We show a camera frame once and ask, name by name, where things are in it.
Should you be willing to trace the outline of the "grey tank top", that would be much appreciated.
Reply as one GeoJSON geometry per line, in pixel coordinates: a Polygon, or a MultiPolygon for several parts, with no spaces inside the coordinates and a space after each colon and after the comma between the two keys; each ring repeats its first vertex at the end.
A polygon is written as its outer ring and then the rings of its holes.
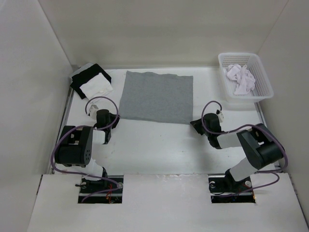
{"type": "Polygon", "coordinates": [[[119,103],[123,119],[188,124],[193,120],[193,76],[126,72],[119,103]]]}

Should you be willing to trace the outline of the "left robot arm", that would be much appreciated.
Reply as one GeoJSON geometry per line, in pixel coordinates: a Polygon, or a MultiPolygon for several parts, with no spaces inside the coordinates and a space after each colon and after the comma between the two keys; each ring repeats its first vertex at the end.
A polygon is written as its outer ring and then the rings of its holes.
{"type": "Polygon", "coordinates": [[[108,188],[107,171],[92,158],[92,148],[106,145],[112,137],[120,116],[107,109],[98,109],[92,105],[88,115],[96,121],[93,127],[86,126],[71,132],[55,151],[55,163],[68,168],[68,172],[84,173],[92,180],[92,187],[102,193],[108,188]]]}

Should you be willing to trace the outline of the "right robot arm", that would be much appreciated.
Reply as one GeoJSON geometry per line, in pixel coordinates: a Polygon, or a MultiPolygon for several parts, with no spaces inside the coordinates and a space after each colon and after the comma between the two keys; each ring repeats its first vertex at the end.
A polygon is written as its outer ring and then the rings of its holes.
{"type": "Polygon", "coordinates": [[[212,184],[220,191],[233,192],[247,181],[250,175],[286,158],[282,145],[262,123],[249,126],[245,130],[227,132],[222,130],[219,116],[208,113],[190,124],[198,134],[206,135],[213,148],[241,147],[244,151],[245,158],[228,169],[222,181],[213,181],[212,184]]]}

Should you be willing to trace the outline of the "folded white tank top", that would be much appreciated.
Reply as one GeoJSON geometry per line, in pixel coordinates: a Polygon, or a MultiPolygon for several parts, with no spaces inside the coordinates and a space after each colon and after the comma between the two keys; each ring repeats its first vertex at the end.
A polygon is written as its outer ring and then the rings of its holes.
{"type": "Polygon", "coordinates": [[[111,83],[101,72],[90,79],[87,83],[81,85],[80,89],[88,100],[94,97],[106,96],[113,91],[111,83]]]}

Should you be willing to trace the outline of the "folded black tank top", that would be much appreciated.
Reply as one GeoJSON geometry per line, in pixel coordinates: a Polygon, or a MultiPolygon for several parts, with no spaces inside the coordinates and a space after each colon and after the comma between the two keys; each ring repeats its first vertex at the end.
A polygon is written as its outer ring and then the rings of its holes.
{"type": "Polygon", "coordinates": [[[111,84],[112,78],[109,74],[105,72],[98,64],[87,63],[84,66],[76,70],[70,78],[72,79],[70,87],[79,95],[83,100],[86,98],[86,95],[82,92],[81,86],[88,83],[98,74],[102,74],[103,77],[111,84]]]}

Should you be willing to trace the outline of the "pale pink tank top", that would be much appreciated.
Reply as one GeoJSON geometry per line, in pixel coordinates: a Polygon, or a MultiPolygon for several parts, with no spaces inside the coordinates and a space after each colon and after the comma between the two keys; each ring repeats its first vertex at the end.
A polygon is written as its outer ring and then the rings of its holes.
{"type": "Polygon", "coordinates": [[[255,89],[255,77],[247,69],[247,65],[232,64],[226,67],[225,75],[230,81],[237,83],[234,95],[247,95],[255,89]]]}

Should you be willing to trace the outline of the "white plastic basket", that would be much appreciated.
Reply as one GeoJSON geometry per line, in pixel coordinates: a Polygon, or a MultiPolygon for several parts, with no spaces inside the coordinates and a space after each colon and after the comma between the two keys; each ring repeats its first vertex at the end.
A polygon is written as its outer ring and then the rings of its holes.
{"type": "Polygon", "coordinates": [[[225,98],[228,102],[256,103],[273,97],[273,89],[258,55],[253,53],[220,53],[218,61],[225,98]],[[237,82],[226,76],[228,66],[235,64],[241,67],[245,65],[255,78],[254,90],[251,90],[246,95],[235,95],[237,82]]]}

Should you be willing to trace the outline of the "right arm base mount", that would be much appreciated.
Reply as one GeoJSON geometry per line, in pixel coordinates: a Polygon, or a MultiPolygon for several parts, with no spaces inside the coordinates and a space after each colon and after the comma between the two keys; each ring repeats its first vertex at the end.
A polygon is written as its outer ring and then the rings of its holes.
{"type": "Polygon", "coordinates": [[[212,203],[255,203],[253,190],[243,193],[252,187],[251,178],[228,185],[224,175],[208,177],[212,203]]]}

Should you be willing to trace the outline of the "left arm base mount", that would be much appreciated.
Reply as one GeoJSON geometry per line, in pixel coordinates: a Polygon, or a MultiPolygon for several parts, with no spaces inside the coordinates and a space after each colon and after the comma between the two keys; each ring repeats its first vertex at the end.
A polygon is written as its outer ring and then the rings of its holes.
{"type": "Polygon", "coordinates": [[[117,184],[105,180],[88,180],[82,178],[79,188],[78,203],[84,204],[120,204],[123,199],[123,189],[117,184]]]}

